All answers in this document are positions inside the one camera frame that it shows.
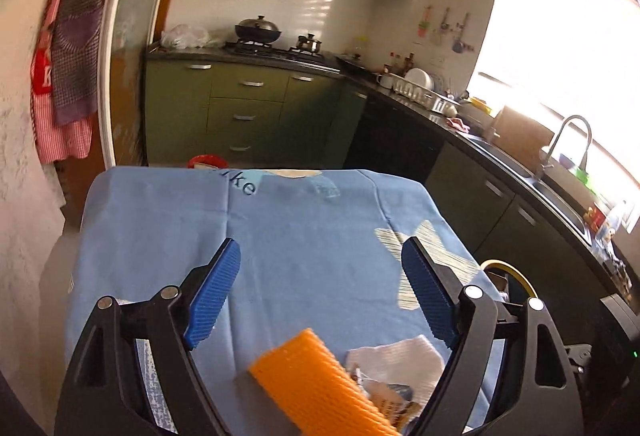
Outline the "gas stove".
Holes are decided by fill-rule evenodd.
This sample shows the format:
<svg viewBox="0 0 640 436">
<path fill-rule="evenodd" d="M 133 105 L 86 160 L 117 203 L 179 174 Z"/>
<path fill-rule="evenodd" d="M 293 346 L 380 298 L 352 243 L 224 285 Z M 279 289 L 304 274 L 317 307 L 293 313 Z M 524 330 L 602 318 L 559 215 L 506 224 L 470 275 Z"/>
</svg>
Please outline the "gas stove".
<svg viewBox="0 0 640 436">
<path fill-rule="evenodd" d="M 227 41 L 222 49 L 237 55 L 259 56 L 259 58 L 277 58 L 278 60 L 312 63 L 326 61 L 322 54 L 300 51 L 295 48 L 280 49 L 273 47 L 272 44 L 261 44 L 254 41 Z"/>
</svg>

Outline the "orange foam fruit net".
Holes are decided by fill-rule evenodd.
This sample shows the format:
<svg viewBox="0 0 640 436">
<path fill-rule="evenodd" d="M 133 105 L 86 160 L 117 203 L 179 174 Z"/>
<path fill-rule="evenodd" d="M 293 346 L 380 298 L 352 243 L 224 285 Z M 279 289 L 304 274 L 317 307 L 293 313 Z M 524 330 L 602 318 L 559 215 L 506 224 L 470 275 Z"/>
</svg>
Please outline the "orange foam fruit net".
<svg viewBox="0 0 640 436">
<path fill-rule="evenodd" d="M 250 374 L 304 435 L 396 435 L 313 330 L 264 352 Z"/>
</svg>

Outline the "red plastic basin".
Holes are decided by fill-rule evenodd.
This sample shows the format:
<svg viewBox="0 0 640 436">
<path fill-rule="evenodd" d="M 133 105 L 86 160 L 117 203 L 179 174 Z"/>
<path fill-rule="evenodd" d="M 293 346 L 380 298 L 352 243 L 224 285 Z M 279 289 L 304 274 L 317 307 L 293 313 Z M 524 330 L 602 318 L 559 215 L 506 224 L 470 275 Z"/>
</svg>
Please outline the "red plastic basin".
<svg viewBox="0 0 640 436">
<path fill-rule="evenodd" d="M 214 154 L 201 154 L 192 157 L 188 162 L 188 167 L 190 169 L 194 168 L 213 168 L 213 169 L 222 169 L 228 168 L 229 164 L 225 159 L 214 155 Z"/>
</svg>

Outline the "glass sliding door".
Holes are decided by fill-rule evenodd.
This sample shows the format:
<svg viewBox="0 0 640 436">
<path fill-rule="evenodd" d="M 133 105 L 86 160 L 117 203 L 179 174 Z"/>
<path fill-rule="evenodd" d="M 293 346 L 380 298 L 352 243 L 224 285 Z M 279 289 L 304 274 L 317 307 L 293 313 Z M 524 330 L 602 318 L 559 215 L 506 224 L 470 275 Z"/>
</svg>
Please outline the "glass sliding door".
<svg viewBox="0 0 640 436">
<path fill-rule="evenodd" d="M 143 163 L 142 75 L 160 0 L 105 0 L 98 54 L 104 167 Z"/>
</svg>

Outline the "small steel pot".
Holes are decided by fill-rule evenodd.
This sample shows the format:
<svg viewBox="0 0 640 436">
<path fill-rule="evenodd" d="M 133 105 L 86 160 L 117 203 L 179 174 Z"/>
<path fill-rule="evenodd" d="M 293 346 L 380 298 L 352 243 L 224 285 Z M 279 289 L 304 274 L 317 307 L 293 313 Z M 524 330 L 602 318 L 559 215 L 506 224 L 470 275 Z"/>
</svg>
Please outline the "small steel pot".
<svg viewBox="0 0 640 436">
<path fill-rule="evenodd" d="M 314 37 L 314 34 L 308 32 L 306 35 L 299 35 L 297 37 L 295 48 L 298 51 L 308 52 L 310 54 L 319 54 L 321 46 L 322 42 Z"/>
</svg>

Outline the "white paper tissue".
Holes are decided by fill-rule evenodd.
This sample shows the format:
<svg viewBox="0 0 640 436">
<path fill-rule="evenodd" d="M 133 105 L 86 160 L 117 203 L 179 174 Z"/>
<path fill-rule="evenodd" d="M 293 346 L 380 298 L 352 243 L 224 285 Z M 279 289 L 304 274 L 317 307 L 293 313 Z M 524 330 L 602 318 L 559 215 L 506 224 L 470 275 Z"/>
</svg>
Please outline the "white paper tissue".
<svg viewBox="0 0 640 436">
<path fill-rule="evenodd" d="M 445 364 L 424 336 L 347 352 L 345 367 L 372 404 L 400 434 L 420 416 Z"/>
</svg>

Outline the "blue patterned tablecloth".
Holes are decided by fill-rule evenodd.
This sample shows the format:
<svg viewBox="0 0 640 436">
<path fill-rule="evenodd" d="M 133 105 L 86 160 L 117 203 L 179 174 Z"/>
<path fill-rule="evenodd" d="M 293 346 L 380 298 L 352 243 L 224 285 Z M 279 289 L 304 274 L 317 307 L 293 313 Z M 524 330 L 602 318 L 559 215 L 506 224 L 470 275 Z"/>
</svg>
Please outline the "blue patterned tablecloth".
<svg viewBox="0 0 640 436">
<path fill-rule="evenodd" d="M 236 240 L 241 268 L 194 360 L 237 435 L 293 435 L 250 376 L 266 350 L 311 329 L 333 355 L 428 336 L 400 263 L 417 237 L 458 278 L 495 295 L 419 182 L 369 170 L 285 177 L 260 169 L 116 167 L 94 180 L 65 322 L 73 348 L 96 301 L 149 299 Z"/>
</svg>

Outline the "black wok with lid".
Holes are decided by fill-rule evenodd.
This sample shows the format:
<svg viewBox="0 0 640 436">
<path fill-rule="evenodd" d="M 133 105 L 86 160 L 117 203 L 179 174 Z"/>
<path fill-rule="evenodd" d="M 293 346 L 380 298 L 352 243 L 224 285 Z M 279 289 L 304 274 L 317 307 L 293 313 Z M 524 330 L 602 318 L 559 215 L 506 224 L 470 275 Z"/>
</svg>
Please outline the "black wok with lid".
<svg viewBox="0 0 640 436">
<path fill-rule="evenodd" d="M 265 19 L 263 15 L 257 18 L 246 18 L 234 26 L 235 35 L 239 40 L 272 44 L 281 36 L 281 31 L 273 22 Z"/>
</svg>

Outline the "white dish rack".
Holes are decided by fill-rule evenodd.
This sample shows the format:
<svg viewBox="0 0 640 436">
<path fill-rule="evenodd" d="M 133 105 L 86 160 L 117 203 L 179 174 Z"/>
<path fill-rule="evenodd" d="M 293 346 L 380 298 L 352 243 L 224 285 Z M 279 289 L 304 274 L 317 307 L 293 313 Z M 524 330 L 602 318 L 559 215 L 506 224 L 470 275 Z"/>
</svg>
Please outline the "white dish rack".
<svg viewBox="0 0 640 436">
<path fill-rule="evenodd" d="M 435 91 L 434 80 L 425 70 L 413 67 L 404 76 L 392 73 L 378 74 L 375 81 L 380 87 L 390 89 L 391 92 L 419 104 L 425 110 L 449 118 L 458 115 L 457 103 Z"/>
</svg>

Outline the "green lower cabinets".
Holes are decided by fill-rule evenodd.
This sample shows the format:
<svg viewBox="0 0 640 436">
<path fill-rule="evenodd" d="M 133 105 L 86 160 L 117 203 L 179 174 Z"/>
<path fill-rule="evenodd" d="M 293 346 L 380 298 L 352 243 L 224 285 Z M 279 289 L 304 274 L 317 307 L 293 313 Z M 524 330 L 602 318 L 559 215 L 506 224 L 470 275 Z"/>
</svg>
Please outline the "green lower cabinets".
<svg viewBox="0 0 640 436">
<path fill-rule="evenodd" d="M 145 155 L 179 166 L 198 154 L 269 168 L 362 168 L 421 183 L 464 246 L 522 271 L 557 305 L 636 299 L 622 263 L 442 116 L 322 70 L 219 52 L 151 47 L 143 75 Z"/>
</svg>

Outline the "black frying pan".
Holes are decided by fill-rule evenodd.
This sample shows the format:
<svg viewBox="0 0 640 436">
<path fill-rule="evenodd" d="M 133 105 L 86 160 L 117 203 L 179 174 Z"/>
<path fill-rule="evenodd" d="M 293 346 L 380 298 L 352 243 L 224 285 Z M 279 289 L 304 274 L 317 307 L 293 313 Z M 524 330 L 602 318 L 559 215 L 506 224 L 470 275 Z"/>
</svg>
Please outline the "black frying pan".
<svg viewBox="0 0 640 436">
<path fill-rule="evenodd" d="M 335 61 L 340 66 L 342 72 L 349 73 L 352 76 L 372 77 L 375 75 L 373 70 L 370 70 L 369 67 L 363 65 L 360 61 L 357 61 L 354 58 L 349 58 L 349 56 L 337 55 L 335 57 Z"/>
</svg>

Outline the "clear plastic bag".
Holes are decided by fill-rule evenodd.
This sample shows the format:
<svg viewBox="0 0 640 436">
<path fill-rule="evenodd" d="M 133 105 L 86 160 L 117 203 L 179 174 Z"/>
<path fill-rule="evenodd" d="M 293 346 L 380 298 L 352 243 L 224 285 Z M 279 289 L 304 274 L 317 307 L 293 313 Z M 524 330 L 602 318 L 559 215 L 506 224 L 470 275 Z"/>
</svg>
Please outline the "clear plastic bag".
<svg viewBox="0 0 640 436">
<path fill-rule="evenodd" d="M 207 29 L 188 24 L 179 24 L 162 32 L 160 44 L 166 49 L 184 50 L 203 48 L 209 43 L 209 40 L 210 35 Z"/>
</svg>

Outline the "wooden cutting board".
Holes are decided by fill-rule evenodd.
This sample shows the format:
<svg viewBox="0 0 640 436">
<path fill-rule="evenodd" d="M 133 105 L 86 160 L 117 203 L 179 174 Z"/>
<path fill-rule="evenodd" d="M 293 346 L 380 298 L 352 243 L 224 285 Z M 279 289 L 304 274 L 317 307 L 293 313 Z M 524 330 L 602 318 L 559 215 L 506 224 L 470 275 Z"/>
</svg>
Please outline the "wooden cutting board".
<svg viewBox="0 0 640 436">
<path fill-rule="evenodd" d="M 494 128 L 492 143 L 532 173 L 540 166 L 540 150 L 554 137 L 552 130 L 508 106 L 498 113 Z"/>
</svg>

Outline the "steel kitchen faucet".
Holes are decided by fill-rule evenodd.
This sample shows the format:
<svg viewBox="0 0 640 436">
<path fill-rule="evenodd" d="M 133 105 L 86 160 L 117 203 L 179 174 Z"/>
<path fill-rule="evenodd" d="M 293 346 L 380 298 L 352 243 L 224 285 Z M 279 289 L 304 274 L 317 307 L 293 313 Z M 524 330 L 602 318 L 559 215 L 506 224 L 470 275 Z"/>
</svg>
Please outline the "steel kitchen faucet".
<svg viewBox="0 0 640 436">
<path fill-rule="evenodd" d="M 578 114 L 573 114 L 563 119 L 560 130 L 555 133 L 554 138 L 548 145 L 546 153 L 541 157 L 540 168 L 542 171 L 551 167 L 551 159 L 556 159 L 557 161 L 560 160 L 561 152 L 559 151 L 559 148 L 571 148 L 576 145 L 577 133 L 576 131 L 574 131 L 574 133 L 570 131 L 570 127 L 576 124 L 582 125 L 582 137 L 584 138 L 584 144 L 582 144 L 582 157 L 579 159 L 576 167 L 579 170 L 582 170 L 583 173 L 587 171 L 588 154 L 592 144 L 593 134 L 591 125 L 587 119 Z"/>
</svg>

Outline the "yellow rimmed dark trash bin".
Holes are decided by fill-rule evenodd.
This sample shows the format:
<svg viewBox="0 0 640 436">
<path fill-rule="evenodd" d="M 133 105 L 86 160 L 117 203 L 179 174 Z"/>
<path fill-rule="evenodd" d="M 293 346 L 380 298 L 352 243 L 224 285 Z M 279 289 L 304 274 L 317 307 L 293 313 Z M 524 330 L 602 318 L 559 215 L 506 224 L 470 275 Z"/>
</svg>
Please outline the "yellow rimmed dark trash bin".
<svg viewBox="0 0 640 436">
<path fill-rule="evenodd" d="M 484 263 L 480 264 L 480 269 L 482 269 L 485 273 L 489 273 L 491 271 L 501 272 L 504 275 L 507 275 L 509 278 L 518 282 L 524 292 L 526 293 L 528 298 L 537 298 L 538 294 L 536 289 L 532 286 L 532 283 L 525 277 L 524 274 L 521 273 L 518 269 L 510 265 L 510 263 L 506 263 L 500 259 L 488 259 L 485 260 Z"/>
</svg>

